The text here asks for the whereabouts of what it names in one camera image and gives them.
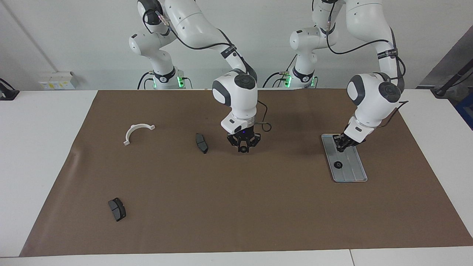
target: black washer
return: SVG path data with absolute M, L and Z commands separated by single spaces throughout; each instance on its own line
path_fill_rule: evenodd
M 340 162 L 340 161 L 336 161 L 336 162 L 333 164 L 333 166 L 335 166 L 335 168 L 337 168 L 337 169 L 341 169 L 341 168 L 343 167 L 343 164 L 342 164 L 342 162 Z

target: electrical box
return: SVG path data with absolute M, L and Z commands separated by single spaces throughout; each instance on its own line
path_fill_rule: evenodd
M 42 73 L 39 84 L 45 90 L 76 89 L 79 82 L 72 72 Z
M 47 89 L 51 89 L 49 87 L 49 80 L 51 80 L 51 77 L 48 77 L 48 78 L 40 78 L 39 79 L 39 85 L 41 85 L 41 87 L 44 89 L 44 90 L 47 90 Z

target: table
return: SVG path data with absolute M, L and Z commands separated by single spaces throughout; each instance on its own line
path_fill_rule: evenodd
M 471 265 L 473 247 L 15 258 L 96 91 L 21 92 L 0 104 L 0 265 Z M 470 234 L 473 132 L 447 100 L 406 90 L 400 113 Z

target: white plastic bracket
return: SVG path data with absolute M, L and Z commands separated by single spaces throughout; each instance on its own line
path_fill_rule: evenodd
M 132 124 L 130 129 L 127 131 L 127 133 L 125 135 L 125 142 L 123 142 L 123 144 L 125 144 L 125 146 L 130 145 L 130 135 L 131 135 L 131 133 L 133 133 L 133 131 L 135 131 L 139 128 L 148 128 L 149 130 L 153 130 L 156 127 L 154 125 L 148 125 L 148 124 Z

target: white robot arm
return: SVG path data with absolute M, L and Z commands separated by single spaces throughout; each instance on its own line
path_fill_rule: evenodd
M 342 8 L 341 4 L 335 4 L 332 16 L 337 16 Z M 314 7 L 312 20 L 314 27 L 303 28 L 294 31 L 290 37 L 291 48 L 297 52 L 296 65 L 290 71 L 289 80 L 286 83 L 288 88 L 308 88 L 312 83 L 315 72 L 315 64 L 317 64 L 317 55 L 314 53 L 316 49 L 327 48 L 327 35 L 330 35 L 330 45 L 335 45 L 338 40 L 338 30 L 335 26 L 329 30 L 327 19 L 332 9 L 331 4 L 319 2 Z
M 322 1 L 333 5 L 337 2 Z M 394 33 L 384 17 L 381 0 L 339 2 L 346 4 L 348 31 L 376 49 L 381 70 L 355 75 L 348 83 L 348 95 L 357 109 L 345 131 L 334 137 L 338 151 L 343 152 L 347 147 L 362 143 L 383 119 L 400 106 L 405 65 L 398 56 Z
M 297 47 L 298 53 L 302 50 L 300 47 L 305 47 L 306 54 L 312 48 L 328 47 L 337 54 L 349 53 L 357 49 L 338 53 L 331 48 L 338 38 L 336 30 L 334 30 L 335 24 L 332 22 L 336 20 L 344 4 L 346 4 L 348 31 L 357 39 L 366 42 L 365 45 L 371 44 L 376 49 L 381 71 L 355 75 L 349 81 L 347 92 L 357 106 L 357 110 L 351 117 L 345 131 L 334 137 L 337 150 L 340 152 L 343 152 L 347 147 L 362 143 L 381 124 L 383 119 L 399 107 L 399 99 L 404 90 L 403 76 L 405 74 L 404 65 L 404 73 L 401 72 L 400 63 L 403 63 L 398 57 L 394 33 L 384 17 L 381 0 L 319 0 L 314 7 L 312 20 L 316 23 L 315 28 L 323 30 L 323 35 L 317 31 L 315 31 L 315 36 L 311 36 L 310 33 L 308 37 L 304 35 L 304 38 L 312 38 L 311 42 L 307 41 L 312 46 L 305 43 L 305 45 L 299 45 Z M 325 45 L 321 44 L 320 38 L 325 40 Z M 314 65 L 309 66 L 302 60 L 302 63 L 296 64 L 292 75 L 297 76 L 296 73 L 301 72 L 311 76 L 313 67 Z M 294 86 L 299 84 L 306 83 L 304 80 L 301 83 L 297 80 Z
M 148 11 L 162 12 L 161 5 L 149 0 L 139 0 L 137 4 L 147 30 L 141 30 L 130 37 L 128 43 L 131 50 L 150 60 L 156 89 L 184 89 L 185 84 L 182 80 L 184 72 L 173 65 L 168 52 L 160 50 L 176 40 L 176 37 L 169 34 L 167 27 L 161 23 L 155 12 Z
M 258 101 L 256 72 L 227 36 L 205 18 L 194 0 L 139 0 L 138 7 L 143 20 L 148 21 L 145 25 L 150 32 L 157 33 L 160 44 L 166 45 L 168 41 L 163 37 L 172 33 L 184 46 L 193 50 L 216 50 L 228 62 L 233 70 L 213 82 L 212 92 L 217 101 L 232 109 L 221 122 L 228 132 L 228 140 L 238 146 L 239 152 L 249 152 L 261 137 L 254 133 Z M 160 63 L 155 65 L 168 62 L 167 68 L 170 69 L 170 58 L 163 60 L 166 53 L 161 56 L 161 52 Z

